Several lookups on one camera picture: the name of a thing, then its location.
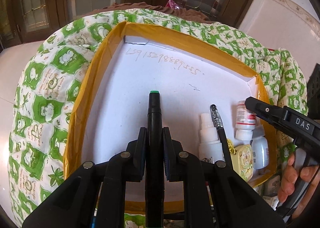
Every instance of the human hand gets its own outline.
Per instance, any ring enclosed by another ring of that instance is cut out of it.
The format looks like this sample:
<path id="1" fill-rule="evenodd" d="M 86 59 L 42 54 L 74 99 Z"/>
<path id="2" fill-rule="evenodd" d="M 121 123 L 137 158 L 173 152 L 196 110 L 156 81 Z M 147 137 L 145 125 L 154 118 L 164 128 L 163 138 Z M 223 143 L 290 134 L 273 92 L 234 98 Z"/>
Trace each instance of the human hand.
<path id="1" fill-rule="evenodd" d="M 288 164 L 286 169 L 284 170 L 284 175 L 281 180 L 281 187 L 278 191 L 278 199 L 281 203 L 285 202 L 287 197 L 293 194 L 294 192 L 294 183 L 298 178 L 298 173 L 292 166 L 293 163 L 294 163 L 294 154 L 292 153 L 289 156 Z M 318 169 L 318 166 L 304 167 L 300 172 L 300 177 L 305 182 L 310 182 L 314 174 L 316 173 L 317 169 Z M 320 171 L 318 172 L 317 176 L 314 178 L 312 184 L 309 186 L 309 189 L 305 193 L 303 199 L 298 204 L 297 209 L 292 214 L 293 219 L 297 218 L 302 213 L 302 211 L 310 201 L 313 193 L 315 192 L 319 181 L 320 181 Z"/>

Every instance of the spray bottle cap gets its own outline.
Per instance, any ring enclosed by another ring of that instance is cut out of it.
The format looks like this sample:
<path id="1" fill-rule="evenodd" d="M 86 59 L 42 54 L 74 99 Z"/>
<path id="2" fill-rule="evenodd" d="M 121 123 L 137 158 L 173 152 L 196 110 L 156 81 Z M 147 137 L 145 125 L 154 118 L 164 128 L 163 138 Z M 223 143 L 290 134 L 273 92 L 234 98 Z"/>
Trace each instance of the spray bottle cap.
<path id="1" fill-rule="evenodd" d="M 265 135 L 263 125 L 258 125 L 252 131 L 252 139 L 260 138 Z"/>
<path id="2" fill-rule="evenodd" d="M 202 113 L 200 117 L 201 117 L 201 130 L 200 130 L 201 143 L 218 141 L 217 129 L 213 125 L 211 115 L 209 113 Z"/>

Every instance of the pink plastic bag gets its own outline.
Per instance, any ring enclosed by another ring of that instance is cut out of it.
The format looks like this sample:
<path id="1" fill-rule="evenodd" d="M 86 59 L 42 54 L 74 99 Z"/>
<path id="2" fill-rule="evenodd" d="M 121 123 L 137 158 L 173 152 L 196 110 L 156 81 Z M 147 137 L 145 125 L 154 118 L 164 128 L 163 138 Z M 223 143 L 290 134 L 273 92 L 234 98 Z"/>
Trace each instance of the pink plastic bag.
<path id="1" fill-rule="evenodd" d="M 174 2 L 173 0 L 168 0 L 167 4 L 165 5 L 165 7 L 167 8 L 173 8 L 173 9 L 181 9 L 178 4 L 176 2 Z"/>

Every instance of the white bottle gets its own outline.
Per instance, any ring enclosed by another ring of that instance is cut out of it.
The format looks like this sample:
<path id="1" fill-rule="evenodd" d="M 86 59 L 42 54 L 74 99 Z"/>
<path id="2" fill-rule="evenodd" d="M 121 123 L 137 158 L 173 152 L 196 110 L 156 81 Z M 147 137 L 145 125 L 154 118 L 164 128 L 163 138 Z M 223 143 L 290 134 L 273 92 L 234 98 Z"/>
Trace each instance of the white bottle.
<path id="1" fill-rule="evenodd" d="M 250 110 L 247 110 L 243 100 L 239 101 L 236 116 L 236 139 L 250 141 L 252 139 L 252 130 L 255 127 L 256 115 Z"/>
<path id="2" fill-rule="evenodd" d="M 199 158 L 202 161 L 214 163 L 218 160 L 223 160 L 222 144 L 218 140 L 217 129 L 214 127 L 211 115 L 202 113 L 201 115 L 201 130 L 199 145 Z"/>
<path id="3" fill-rule="evenodd" d="M 269 164 L 268 141 L 264 135 L 262 125 L 257 126 L 253 131 L 251 147 L 254 169 L 262 169 Z"/>

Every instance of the brown cloth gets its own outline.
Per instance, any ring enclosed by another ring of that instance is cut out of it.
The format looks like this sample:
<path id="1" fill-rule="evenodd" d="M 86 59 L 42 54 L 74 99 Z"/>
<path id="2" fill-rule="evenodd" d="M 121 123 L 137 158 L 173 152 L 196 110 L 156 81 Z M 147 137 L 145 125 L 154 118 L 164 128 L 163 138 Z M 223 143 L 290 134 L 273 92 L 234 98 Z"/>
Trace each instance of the brown cloth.
<path id="1" fill-rule="evenodd" d="M 106 8 L 95 9 L 94 11 L 86 14 L 86 16 L 94 15 L 94 14 L 97 14 L 100 12 L 114 11 L 114 10 L 126 10 L 126 9 L 131 9 L 131 8 L 145 8 L 145 9 L 156 10 L 156 11 L 160 11 L 165 14 L 180 17 L 180 18 L 187 20 L 187 21 L 195 21 L 195 22 L 206 23 L 206 24 L 213 23 L 213 21 L 210 21 L 209 18 L 205 14 L 202 14 L 201 12 L 195 11 L 193 9 L 186 10 L 185 8 L 172 9 L 169 7 L 162 7 L 162 6 L 151 6 L 151 5 L 148 5 L 146 2 L 134 3 L 134 4 L 114 3 L 113 5 L 106 7 Z"/>

